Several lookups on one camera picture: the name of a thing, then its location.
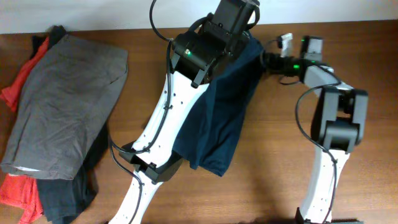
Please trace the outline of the navy blue shorts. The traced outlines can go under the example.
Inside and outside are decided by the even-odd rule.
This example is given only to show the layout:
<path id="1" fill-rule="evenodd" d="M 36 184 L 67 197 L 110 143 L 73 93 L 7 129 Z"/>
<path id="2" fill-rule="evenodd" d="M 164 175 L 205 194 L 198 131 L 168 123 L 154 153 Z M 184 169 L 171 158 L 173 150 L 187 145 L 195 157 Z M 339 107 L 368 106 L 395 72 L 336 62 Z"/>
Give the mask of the navy blue shorts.
<path id="1" fill-rule="evenodd" d="M 263 50 L 250 36 L 241 55 L 211 81 L 191 108 L 173 145 L 191 169 L 201 167 L 220 177 L 228 170 L 262 75 L 259 56 Z"/>

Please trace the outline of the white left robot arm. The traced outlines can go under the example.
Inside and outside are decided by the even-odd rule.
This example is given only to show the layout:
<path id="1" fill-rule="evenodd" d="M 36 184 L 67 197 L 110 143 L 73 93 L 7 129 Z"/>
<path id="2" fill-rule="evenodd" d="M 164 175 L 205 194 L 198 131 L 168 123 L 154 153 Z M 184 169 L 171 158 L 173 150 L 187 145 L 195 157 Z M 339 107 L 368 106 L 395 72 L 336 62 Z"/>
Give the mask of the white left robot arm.
<path id="1" fill-rule="evenodd" d="M 110 147 L 115 161 L 134 167 L 113 223 L 140 223 L 158 188 L 185 160 L 225 172 L 261 71 L 262 46 L 250 34 L 251 17 L 258 16 L 258 1 L 222 0 L 170 40 L 164 88 L 143 133 Z"/>

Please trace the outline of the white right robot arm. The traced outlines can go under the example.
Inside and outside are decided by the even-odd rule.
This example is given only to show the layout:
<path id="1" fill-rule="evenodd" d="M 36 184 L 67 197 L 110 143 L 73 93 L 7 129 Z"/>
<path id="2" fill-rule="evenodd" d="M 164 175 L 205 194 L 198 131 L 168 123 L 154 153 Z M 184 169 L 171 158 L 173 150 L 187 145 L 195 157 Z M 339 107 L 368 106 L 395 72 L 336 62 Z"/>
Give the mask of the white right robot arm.
<path id="1" fill-rule="evenodd" d="M 341 172 L 364 136 L 369 97 L 367 91 L 346 84 L 323 62 L 321 37 L 303 37 L 298 57 L 291 55 L 292 40 L 291 33 L 276 37 L 280 53 L 263 52 L 260 62 L 270 74 L 296 77 L 308 87 L 299 103 L 311 93 L 318 97 L 310 132 L 298 126 L 315 146 L 315 160 L 307 194 L 296 210 L 294 223 L 331 223 Z"/>

